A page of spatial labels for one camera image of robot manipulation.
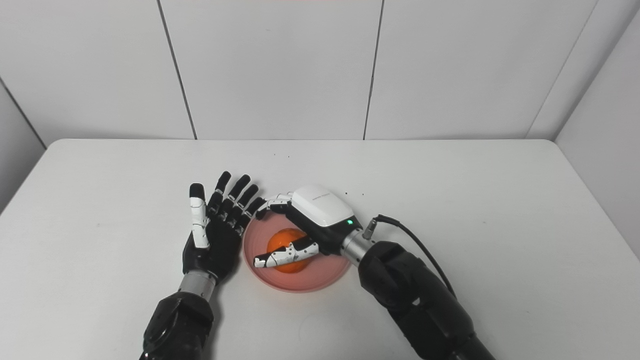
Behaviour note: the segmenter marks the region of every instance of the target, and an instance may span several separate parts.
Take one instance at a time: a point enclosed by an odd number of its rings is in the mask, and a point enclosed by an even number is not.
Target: plastic bowl
[[[244,232],[244,260],[253,274],[272,288],[291,293],[306,293],[323,289],[340,279],[349,269],[349,261],[336,255],[318,254],[307,267],[297,273],[286,274],[274,268],[255,268],[253,258],[267,251],[269,239],[285,228],[297,229],[284,215],[268,213],[262,220],[253,219]]]

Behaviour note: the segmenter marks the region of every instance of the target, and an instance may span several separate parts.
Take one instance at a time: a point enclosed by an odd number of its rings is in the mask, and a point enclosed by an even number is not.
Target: white wall
[[[198,138],[362,139],[381,0],[162,0]]]
[[[640,15],[560,132],[557,144],[640,256]]]
[[[387,1],[367,138],[552,138],[636,3]]]
[[[0,213],[43,152],[0,80]]]
[[[193,138],[153,0],[2,0],[0,49],[0,74],[46,144]]]
[[[200,138],[553,138],[640,1],[386,1],[368,120],[382,0],[161,3]],[[0,2],[45,143],[193,138],[158,4]]]

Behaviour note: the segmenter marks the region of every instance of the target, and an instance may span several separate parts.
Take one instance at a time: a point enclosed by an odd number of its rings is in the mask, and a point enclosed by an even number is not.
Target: black cable
[[[411,230],[409,230],[409,228],[407,228],[406,226],[404,226],[403,224],[400,223],[400,221],[394,219],[394,218],[390,218],[388,216],[379,214],[378,216],[373,218],[375,221],[377,222],[384,222],[386,224],[390,224],[396,227],[399,227],[400,229],[402,229],[402,231],[404,231],[407,235],[409,235],[409,237],[415,241],[415,243],[420,247],[420,249],[422,250],[422,252],[424,252],[425,255],[427,255],[427,258],[429,258],[429,261],[433,264],[433,267],[436,268],[436,271],[438,272],[438,275],[440,275],[440,278],[442,279],[442,282],[444,282],[445,286],[447,287],[447,289],[449,290],[449,292],[451,293],[451,295],[453,295],[453,297],[456,297],[456,293],[453,291],[453,287],[451,286],[451,283],[449,282],[449,279],[447,279],[447,276],[444,274],[444,271],[442,271],[442,268],[440,267],[440,265],[438,265],[438,262],[436,261],[436,259],[433,257],[433,255],[431,255],[431,253],[429,252],[429,250],[427,250],[427,248],[424,246],[424,244],[422,244],[422,242],[420,241],[420,239],[418,239],[418,237],[416,235],[414,235]]]

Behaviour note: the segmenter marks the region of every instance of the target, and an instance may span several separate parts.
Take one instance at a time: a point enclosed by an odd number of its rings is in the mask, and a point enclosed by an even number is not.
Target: robotic arm
[[[205,203],[204,187],[192,184],[191,234],[182,253],[184,277],[178,292],[158,303],[144,333],[140,360],[200,360],[213,324],[209,301],[214,287],[224,280],[237,260],[242,234],[264,200],[249,200],[258,187],[240,178],[225,197],[231,174],[224,172],[216,191]]]
[[[308,236],[287,247],[256,256],[255,267],[284,265],[318,253],[345,256],[358,268],[360,285],[384,306],[416,353],[429,360],[495,360],[480,342],[471,317],[456,300],[449,281],[431,254],[442,281],[402,246],[376,241],[378,222],[407,228],[379,215],[366,229],[353,210],[321,186],[312,185],[267,200],[258,210],[284,214]]]

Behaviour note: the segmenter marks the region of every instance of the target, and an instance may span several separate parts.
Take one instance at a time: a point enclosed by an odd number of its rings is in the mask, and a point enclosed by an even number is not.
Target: black arm segment
[[[471,317],[424,262],[379,241],[358,267],[360,284],[384,306],[418,356],[428,360],[495,360]]]
[[[179,291],[161,300],[144,334],[140,360],[201,360],[213,314],[208,301]]]

